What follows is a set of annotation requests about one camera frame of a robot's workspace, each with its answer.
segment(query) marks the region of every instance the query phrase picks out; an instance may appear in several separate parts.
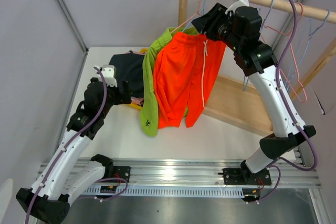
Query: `black garment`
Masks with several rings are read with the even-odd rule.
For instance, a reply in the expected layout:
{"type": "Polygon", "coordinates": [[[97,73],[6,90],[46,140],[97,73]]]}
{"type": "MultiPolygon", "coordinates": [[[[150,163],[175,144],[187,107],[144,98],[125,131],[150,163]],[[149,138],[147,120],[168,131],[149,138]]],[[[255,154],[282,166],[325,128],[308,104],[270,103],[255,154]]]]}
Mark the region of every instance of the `black garment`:
{"type": "Polygon", "coordinates": [[[144,55],[130,51],[127,54],[113,55],[110,65],[116,67],[116,80],[122,87],[122,82],[127,81],[133,97],[143,97],[142,62],[144,55]]]}

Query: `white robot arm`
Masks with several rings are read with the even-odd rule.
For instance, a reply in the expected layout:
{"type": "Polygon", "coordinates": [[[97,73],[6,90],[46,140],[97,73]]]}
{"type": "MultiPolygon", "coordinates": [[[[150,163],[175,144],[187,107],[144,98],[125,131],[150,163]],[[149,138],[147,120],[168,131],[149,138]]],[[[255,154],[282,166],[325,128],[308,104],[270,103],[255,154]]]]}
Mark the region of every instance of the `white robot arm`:
{"type": "Polygon", "coordinates": [[[114,66],[95,68],[100,78],[91,79],[84,101],[71,116],[62,142],[48,166],[29,189],[21,188],[16,195],[26,212],[46,223],[61,223],[83,191],[99,179],[114,177],[113,160],[97,154],[81,172],[68,178],[80,154],[103,126],[110,108],[131,103],[126,82],[123,83],[123,93],[119,91],[114,66]]]}
{"type": "MultiPolygon", "coordinates": [[[[248,0],[237,0],[229,8],[217,3],[207,14],[192,21],[199,33],[214,41],[221,40],[233,50],[236,63],[260,93],[273,124],[274,134],[261,139],[260,148],[241,163],[239,172],[243,182],[240,185],[258,185],[256,181],[267,166],[304,142],[298,127],[308,137],[316,134],[314,127],[306,125],[298,115],[285,89],[282,91],[296,122],[284,104],[279,92],[284,85],[280,76],[276,76],[278,61],[272,49],[259,41],[261,22],[258,11],[249,7],[248,0]],[[280,86],[276,83],[277,78],[280,78],[280,86]]],[[[78,157],[102,127],[109,109],[131,102],[130,92],[119,92],[114,73],[113,66],[104,65],[100,79],[91,79],[85,100],[71,117],[68,131],[49,165],[30,189],[21,188],[17,193],[16,198],[23,209],[34,217],[47,223],[61,223],[71,204],[84,190],[101,178],[113,176],[113,160],[97,155],[87,167],[67,180],[78,157]],[[94,115],[98,115],[97,120],[85,129],[94,115]]],[[[123,90],[129,91],[125,83],[123,90]]]]}

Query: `wooden clothes rack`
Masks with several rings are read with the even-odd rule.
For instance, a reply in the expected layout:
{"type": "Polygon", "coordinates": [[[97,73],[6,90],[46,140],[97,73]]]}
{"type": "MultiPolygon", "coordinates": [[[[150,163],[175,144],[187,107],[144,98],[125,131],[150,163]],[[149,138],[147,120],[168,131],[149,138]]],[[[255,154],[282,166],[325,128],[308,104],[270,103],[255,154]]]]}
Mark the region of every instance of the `wooden clothes rack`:
{"type": "MultiPolygon", "coordinates": [[[[272,4],[272,0],[249,0],[249,2],[265,7],[271,7],[272,4]]],[[[187,5],[188,0],[180,0],[178,6],[179,25],[187,19],[187,5]]],[[[298,15],[301,15],[301,6],[295,3],[295,7],[298,15]]],[[[273,9],[293,13],[290,3],[284,0],[274,0],[273,9]]],[[[327,10],[307,5],[304,5],[304,11],[304,17],[321,21],[324,21],[328,14],[327,10]]],[[[335,12],[330,13],[327,22],[336,24],[335,12]]],[[[308,85],[335,54],[336,37],[301,79],[304,87],[308,85]]],[[[259,135],[270,134],[272,132],[272,123],[261,97],[253,86],[248,86],[246,91],[243,92],[242,85],[241,81],[225,76],[218,76],[203,113],[259,135]]],[[[302,91],[302,88],[300,85],[297,85],[295,90],[299,93],[302,91]]],[[[290,92],[290,97],[295,99],[292,91],[290,92]]]]}

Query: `green shirt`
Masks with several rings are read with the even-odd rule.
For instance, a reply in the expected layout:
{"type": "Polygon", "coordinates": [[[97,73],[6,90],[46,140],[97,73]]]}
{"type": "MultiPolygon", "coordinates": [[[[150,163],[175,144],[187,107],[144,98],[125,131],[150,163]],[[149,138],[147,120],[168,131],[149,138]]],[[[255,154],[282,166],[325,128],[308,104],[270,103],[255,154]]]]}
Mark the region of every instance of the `green shirt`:
{"type": "MultiPolygon", "coordinates": [[[[155,97],[153,82],[154,65],[161,49],[165,47],[170,41],[172,41],[173,36],[178,31],[182,31],[183,27],[177,29],[173,34],[171,34],[171,31],[174,29],[174,27],[167,28],[160,38],[152,43],[146,55],[144,56],[142,63],[144,103],[142,110],[140,111],[140,124],[144,133],[149,136],[156,136],[158,132],[157,126],[159,123],[158,102],[155,97]]],[[[185,29],[184,33],[189,35],[198,34],[195,27],[185,29]]]]}

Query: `drawstring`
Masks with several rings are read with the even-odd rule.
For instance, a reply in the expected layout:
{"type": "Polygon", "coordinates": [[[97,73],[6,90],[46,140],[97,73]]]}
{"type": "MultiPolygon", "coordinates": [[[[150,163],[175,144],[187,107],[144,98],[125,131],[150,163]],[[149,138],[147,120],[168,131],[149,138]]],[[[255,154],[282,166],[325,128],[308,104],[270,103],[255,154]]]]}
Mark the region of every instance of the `drawstring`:
{"type": "Polygon", "coordinates": [[[203,107],[205,106],[204,104],[204,92],[203,92],[203,78],[204,78],[204,70],[205,70],[205,56],[208,56],[208,50],[206,48],[206,44],[208,43],[208,40],[204,41],[204,49],[203,49],[203,70],[202,70],[202,80],[201,80],[201,91],[202,91],[202,104],[203,107]]]}

